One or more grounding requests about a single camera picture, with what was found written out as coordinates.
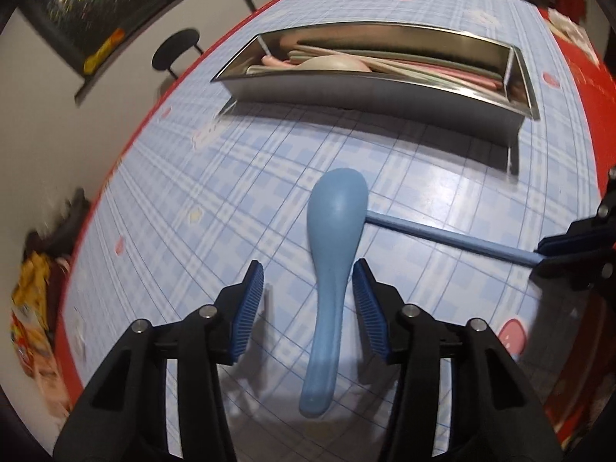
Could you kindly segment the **green chopstick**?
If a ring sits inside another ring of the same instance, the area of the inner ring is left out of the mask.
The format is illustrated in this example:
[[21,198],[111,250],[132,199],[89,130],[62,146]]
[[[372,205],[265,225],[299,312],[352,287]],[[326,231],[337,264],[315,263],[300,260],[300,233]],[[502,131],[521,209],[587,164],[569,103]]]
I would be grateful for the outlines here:
[[403,52],[390,52],[379,50],[353,50],[353,49],[326,49],[309,45],[295,45],[292,47],[295,51],[317,54],[318,52],[339,52],[358,56],[372,57],[379,60],[391,60],[397,64],[405,64],[409,66],[425,66],[431,68],[439,68],[443,71],[460,71],[472,73],[491,79],[504,78],[504,74],[499,71],[487,69],[487,67],[478,67],[466,63],[455,62],[455,60],[439,59],[438,57],[430,57],[418,54],[409,54]]

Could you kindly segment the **beige chopstick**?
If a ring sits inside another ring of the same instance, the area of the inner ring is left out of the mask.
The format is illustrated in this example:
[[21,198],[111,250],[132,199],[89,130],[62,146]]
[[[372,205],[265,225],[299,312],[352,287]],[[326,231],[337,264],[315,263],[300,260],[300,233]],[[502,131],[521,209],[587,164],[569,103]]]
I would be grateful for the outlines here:
[[340,51],[335,51],[335,50],[329,50],[329,49],[321,49],[318,47],[310,47],[310,46],[298,46],[295,49],[291,49],[288,52],[289,57],[292,59],[293,57],[299,57],[300,55],[310,55],[310,56],[322,56],[322,55],[346,55],[346,56],[352,56],[355,57],[355,59],[357,60],[361,60],[361,62],[364,62],[368,67],[374,69],[374,70],[378,70],[381,72],[385,72],[385,71],[392,71],[395,72],[397,70],[405,70],[405,71],[412,71],[412,72],[418,72],[418,69],[420,68],[426,68],[426,69],[434,69],[434,70],[440,70],[440,71],[461,71],[461,70],[457,70],[457,69],[448,69],[448,68],[444,68],[444,67],[440,67],[440,66],[425,66],[425,65],[415,65],[415,64],[408,64],[408,63],[404,63],[404,62],[397,62],[397,60],[383,60],[383,59],[377,59],[377,57],[371,57],[371,56],[365,56],[365,55],[357,55],[357,54],[352,54],[352,53],[344,53],[344,52],[340,52]]

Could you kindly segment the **blue plastic spoon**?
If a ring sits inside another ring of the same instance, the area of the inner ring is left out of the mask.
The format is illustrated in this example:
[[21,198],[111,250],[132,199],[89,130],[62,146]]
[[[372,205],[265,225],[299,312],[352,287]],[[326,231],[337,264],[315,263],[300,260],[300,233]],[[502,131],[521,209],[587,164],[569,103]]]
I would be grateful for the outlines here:
[[339,363],[346,287],[368,212],[368,185],[348,168],[328,171],[314,185],[307,236],[316,278],[316,321],[299,409],[317,418],[330,408]]

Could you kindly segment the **stainless steel utensil tray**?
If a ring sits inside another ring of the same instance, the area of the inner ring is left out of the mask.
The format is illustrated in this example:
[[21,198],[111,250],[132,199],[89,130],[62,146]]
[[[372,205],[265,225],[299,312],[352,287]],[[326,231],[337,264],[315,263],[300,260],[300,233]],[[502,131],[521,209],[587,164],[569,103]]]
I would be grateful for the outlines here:
[[[289,57],[295,45],[379,50],[438,57],[504,74],[502,89],[422,72],[306,71],[265,67],[272,55],[296,66],[310,55]],[[241,101],[296,103],[360,110],[448,128],[512,148],[526,121],[540,110],[521,50],[503,42],[444,27],[339,22],[278,29],[255,35],[215,75]]]

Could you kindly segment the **pink plastic spoon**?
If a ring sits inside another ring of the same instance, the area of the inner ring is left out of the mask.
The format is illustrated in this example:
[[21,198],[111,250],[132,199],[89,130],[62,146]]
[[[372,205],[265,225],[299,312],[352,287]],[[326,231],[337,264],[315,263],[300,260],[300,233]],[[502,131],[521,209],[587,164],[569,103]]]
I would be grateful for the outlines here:
[[261,64],[265,67],[278,68],[278,69],[292,69],[295,65],[284,60],[279,60],[272,55],[265,55],[261,57]]

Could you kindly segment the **pink chopstick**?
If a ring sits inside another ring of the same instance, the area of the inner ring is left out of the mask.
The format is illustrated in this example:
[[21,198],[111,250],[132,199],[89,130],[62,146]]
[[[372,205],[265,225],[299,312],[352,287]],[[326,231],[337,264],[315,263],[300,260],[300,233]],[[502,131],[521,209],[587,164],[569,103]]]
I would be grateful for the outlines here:
[[434,69],[420,68],[418,72],[437,75],[438,77],[448,80],[466,81],[469,84],[476,85],[477,87],[485,88],[491,91],[499,91],[502,89],[502,82],[498,79],[484,77],[481,75],[475,75],[472,73],[467,74],[464,71],[440,71]]

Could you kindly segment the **black round chair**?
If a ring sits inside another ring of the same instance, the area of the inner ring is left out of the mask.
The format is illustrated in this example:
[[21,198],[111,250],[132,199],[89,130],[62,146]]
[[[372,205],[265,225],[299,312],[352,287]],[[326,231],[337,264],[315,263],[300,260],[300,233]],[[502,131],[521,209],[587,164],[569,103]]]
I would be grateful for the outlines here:
[[151,58],[151,67],[154,71],[167,71],[174,79],[178,79],[179,75],[173,71],[172,65],[190,49],[194,49],[199,55],[203,55],[204,50],[199,45],[200,39],[201,35],[196,28],[185,28],[176,31],[157,48]]

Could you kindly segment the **yellow snack bags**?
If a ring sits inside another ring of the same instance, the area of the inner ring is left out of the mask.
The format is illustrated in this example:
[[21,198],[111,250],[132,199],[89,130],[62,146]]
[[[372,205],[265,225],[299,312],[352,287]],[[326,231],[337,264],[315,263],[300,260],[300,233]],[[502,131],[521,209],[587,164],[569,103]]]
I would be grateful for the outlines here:
[[19,281],[12,294],[13,304],[31,310],[44,330],[49,328],[47,292],[50,275],[49,256],[31,253],[21,265]]

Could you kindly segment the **beige plastic spoon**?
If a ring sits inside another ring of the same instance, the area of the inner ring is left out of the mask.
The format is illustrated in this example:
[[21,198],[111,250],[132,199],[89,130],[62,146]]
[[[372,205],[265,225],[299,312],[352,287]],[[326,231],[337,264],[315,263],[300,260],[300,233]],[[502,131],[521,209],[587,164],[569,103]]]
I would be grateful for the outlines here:
[[306,71],[343,71],[355,73],[371,73],[372,69],[361,60],[346,55],[322,55],[305,60],[296,70]]

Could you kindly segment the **blue chopstick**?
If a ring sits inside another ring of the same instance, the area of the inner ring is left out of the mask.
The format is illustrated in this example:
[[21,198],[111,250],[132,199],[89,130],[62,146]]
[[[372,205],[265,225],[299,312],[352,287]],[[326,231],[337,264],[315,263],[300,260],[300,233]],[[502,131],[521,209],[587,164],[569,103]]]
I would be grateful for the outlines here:
[[444,229],[435,228],[434,226],[372,211],[368,211],[367,216],[365,216],[365,221],[380,226],[380,228],[387,228],[391,231],[397,231],[398,233],[410,235],[415,238],[444,244],[460,250],[469,251],[469,253],[478,254],[478,256],[486,256],[487,258],[509,262],[523,267],[536,267],[545,259],[545,256],[542,256],[541,253],[534,253],[533,251],[462,235],[454,231],[445,231]]

